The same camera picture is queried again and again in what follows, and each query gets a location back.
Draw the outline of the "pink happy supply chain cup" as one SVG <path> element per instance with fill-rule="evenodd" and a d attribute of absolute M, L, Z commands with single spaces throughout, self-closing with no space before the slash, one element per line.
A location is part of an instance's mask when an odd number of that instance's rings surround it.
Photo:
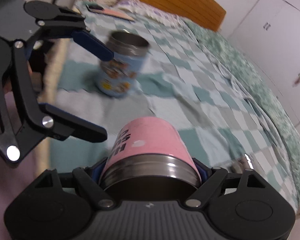
<path fill-rule="evenodd" d="M 147 116 L 119 132 L 99 184 L 115 200 L 185 200 L 202 184 L 177 130 Z"/>

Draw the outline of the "blue cartoon sticker cup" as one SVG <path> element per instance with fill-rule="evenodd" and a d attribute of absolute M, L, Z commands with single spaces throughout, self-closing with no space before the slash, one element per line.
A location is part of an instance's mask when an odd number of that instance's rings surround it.
<path fill-rule="evenodd" d="M 100 63 L 96 86 L 108 96 L 125 96 L 134 86 L 151 45 L 145 38 L 126 31 L 113 31 L 106 45 L 113 51 L 113 59 Z"/>

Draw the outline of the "pink-edged phone on bed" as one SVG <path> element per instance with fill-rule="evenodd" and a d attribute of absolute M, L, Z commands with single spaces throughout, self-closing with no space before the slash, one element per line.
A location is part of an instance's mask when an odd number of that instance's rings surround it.
<path fill-rule="evenodd" d="M 86 7 L 89 12 L 107 15 L 107 16 L 111 16 L 111 17 L 115 17 L 115 18 L 120 18 L 123 20 L 132 21 L 132 22 L 135 21 L 131 16 L 125 14 L 124 12 L 107 9 L 107 8 L 101 7 L 99 5 L 94 5 L 94 4 L 87 4 Z"/>

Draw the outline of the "frilled floral pillow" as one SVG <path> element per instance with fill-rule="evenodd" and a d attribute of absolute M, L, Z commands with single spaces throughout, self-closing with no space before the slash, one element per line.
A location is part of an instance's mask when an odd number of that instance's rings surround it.
<path fill-rule="evenodd" d="M 133 14 L 139 14 L 144 17 L 150 18 L 158 23 L 165 25 L 166 27 L 184 27 L 185 23 L 183 19 L 169 12 L 165 12 L 156 7 L 153 7 L 140 0 L 85 0 L 94 2 L 99 5 L 105 5 L 112 9 L 119 9 Z"/>

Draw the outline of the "checkered teal bed sheet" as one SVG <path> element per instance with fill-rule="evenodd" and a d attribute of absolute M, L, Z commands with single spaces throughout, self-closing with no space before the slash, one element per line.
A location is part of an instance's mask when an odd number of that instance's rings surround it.
<path fill-rule="evenodd" d="M 267 113 L 243 85 L 184 27 L 166 27 L 142 15 L 134 22 L 93 14 L 76 2 L 93 35 L 106 41 L 114 30 L 144 37 L 151 45 L 135 86 L 122 98 L 96 87 L 99 60 L 70 42 L 55 105 L 103 126 L 106 142 L 52 140 L 50 165 L 59 172 L 89 166 L 107 156 L 120 129 L 143 116 L 172 124 L 191 156 L 207 166 L 240 172 L 253 168 L 292 205 L 298 194 L 287 150 Z"/>

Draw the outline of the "green floral duvet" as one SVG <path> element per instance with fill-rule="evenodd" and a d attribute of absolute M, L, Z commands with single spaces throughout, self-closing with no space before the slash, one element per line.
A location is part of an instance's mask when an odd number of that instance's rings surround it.
<path fill-rule="evenodd" d="M 263 81 L 253 64 L 220 33 L 203 28 L 187 18 L 184 18 L 183 21 L 199 45 L 208 49 L 231 72 L 271 118 L 287 150 L 300 206 L 300 134 L 293 126 L 281 103 Z"/>

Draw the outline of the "white built-in wardrobe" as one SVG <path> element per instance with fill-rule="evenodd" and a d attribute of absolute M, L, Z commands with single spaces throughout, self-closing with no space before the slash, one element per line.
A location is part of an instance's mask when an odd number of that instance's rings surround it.
<path fill-rule="evenodd" d="M 259 0 L 229 37 L 300 124 L 300 0 Z"/>

